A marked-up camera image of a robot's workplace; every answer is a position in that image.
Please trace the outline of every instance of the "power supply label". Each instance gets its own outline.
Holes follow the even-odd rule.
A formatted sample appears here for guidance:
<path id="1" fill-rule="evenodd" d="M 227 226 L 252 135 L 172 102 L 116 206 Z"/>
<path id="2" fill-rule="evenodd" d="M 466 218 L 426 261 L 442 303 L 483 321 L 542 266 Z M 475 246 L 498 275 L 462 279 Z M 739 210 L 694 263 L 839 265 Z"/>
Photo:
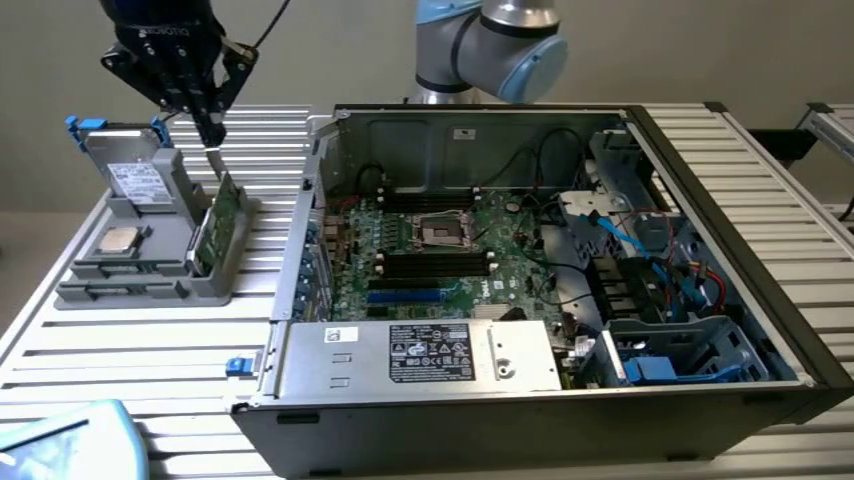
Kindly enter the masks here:
<path id="1" fill-rule="evenodd" d="M 469 325 L 391 325 L 388 377 L 395 383 L 475 380 Z"/>

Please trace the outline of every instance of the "blue pcie slot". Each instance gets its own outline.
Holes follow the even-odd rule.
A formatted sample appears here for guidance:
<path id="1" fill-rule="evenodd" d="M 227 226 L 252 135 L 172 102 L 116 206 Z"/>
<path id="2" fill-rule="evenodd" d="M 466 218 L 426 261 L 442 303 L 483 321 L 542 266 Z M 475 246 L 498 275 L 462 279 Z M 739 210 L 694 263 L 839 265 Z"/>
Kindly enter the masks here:
<path id="1" fill-rule="evenodd" d="M 368 304 L 380 303 L 442 303 L 442 290 L 407 290 L 368 293 Z"/>

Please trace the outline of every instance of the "barcode label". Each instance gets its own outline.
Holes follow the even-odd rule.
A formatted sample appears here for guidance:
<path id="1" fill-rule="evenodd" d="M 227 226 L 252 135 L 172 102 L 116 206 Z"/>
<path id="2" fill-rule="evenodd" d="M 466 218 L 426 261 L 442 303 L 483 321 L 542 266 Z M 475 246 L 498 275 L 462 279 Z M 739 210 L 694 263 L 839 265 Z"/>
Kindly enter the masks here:
<path id="1" fill-rule="evenodd" d="M 134 205 L 172 202 L 160 173 L 151 163 L 111 163 L 108 165 L 122 193 Z"/>

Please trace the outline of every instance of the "warning label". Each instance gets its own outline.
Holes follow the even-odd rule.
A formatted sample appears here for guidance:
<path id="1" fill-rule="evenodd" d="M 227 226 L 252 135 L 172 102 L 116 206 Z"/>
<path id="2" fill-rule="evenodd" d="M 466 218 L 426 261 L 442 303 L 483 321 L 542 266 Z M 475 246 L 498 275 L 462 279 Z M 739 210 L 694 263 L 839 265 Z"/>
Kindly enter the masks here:
<path id="1" fill-rule="evenodd" d="M 388 377 L 395 383 L 475 380 L 469 325 L 391 325 Z"/>
<path id="2" fill-rule="evenodd" d="M 111 163 L 107 166 L 131 203 L 135 205 L 171 203 L 170 191 L 154 165 L 150 163 Z"/>

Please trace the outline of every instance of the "green circuit board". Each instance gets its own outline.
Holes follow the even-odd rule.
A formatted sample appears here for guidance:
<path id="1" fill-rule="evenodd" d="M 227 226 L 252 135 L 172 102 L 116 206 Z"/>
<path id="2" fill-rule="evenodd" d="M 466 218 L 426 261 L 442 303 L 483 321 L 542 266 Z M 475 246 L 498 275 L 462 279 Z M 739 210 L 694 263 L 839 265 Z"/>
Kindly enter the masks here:
<path id="1" fill-rule="evenodd" d="M 379 206 L 362 200 L 350 210 L 336 215 L 347 228 L 342 232 L 334 251 L 334 320 L 372 319 L 368 315 L 368 282 L 380 278 L 374 271 L 375 256 L 379 250 L 394 253 L 447 253 L 454 251 L 495 252 L 498 269 L 489 277 L 442 278 L 442 302 L 434 304 L 384 304 L 387 315 L 376 319 L 432 319 L 432 318 L 490 318 L 485 317 L 495 310 L 483 306 L 497 305 L 498 309 L 519 307 L 529 319 L 559 321 L 561 307 L 549 305 L 535 298 L 526 288 L 526 279 L 531 277 L 535 286 L 547 278 L 549 272 L 538 263 L 529 260 L 514 242 L 514 232 L 522 223 L 522 232 L 530 232 L 531 215 L 525 211 L 511 213 L 509 204 L 521 205 L 521 197 L 509 192 L 489 192 L 477 202 L 471 211 L 465 212 L 467 219 L 466 248 L 460 246 L 422 245 L 416 240 L 418 215 L 384 213 Z M 431 213 L 424 216 L 442 224 L 459 218 L 458 212 Z M 359 243 L 352 253 L 354 242 Z M 549 302 L 558 302 L 554 292 L 543 293 Z"/>

